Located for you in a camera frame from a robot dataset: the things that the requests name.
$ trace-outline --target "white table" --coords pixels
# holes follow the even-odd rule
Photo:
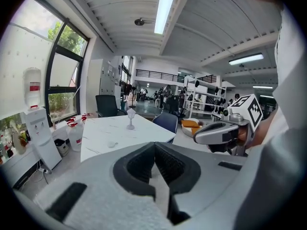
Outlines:
[[[87,119],[82,138],[81,162],[99,154],[144,142],[168,142],[176,135],[140,115],[135,115],[132,120],[134,130],[126,129],[129,122],[126,115]],[[118,144],[109,148],[107,143],[110,141]]]

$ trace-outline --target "office chair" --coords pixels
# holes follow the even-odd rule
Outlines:
[[[96,95],[98,117],[114,117],[127,115],[127,112],[117,108],[115,96],[101,94]]]
[[[153,119],[153,123],[173,133],[177,133],[178,118],[173,114],[161,113]],[[171,139],[168,143],[172,144],[173,141],[174,139]]]

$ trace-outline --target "black office chair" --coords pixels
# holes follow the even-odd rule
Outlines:
[[[96,95],[98,117],[114,117],[127,115],[127,112],[117,108],[115,96],[101,94]]]

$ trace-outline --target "trash bin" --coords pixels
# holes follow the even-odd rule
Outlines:
[[[57,147],[60,155],[62,157],[66,156],[67,153],[68,153],[68,146],[67,146],[66,142],[64,140],[61,140],[61,139],[56,139],[54,141],[54,143],[56,144],[56,147]]]

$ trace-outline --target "blue chair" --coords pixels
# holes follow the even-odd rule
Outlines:
[[[173,133],[177,133],[178,118],[173,114],[161,113],[153,119],[153,123]],[[172,144],[173,141],[174,139],[171,139],[168,143]]]

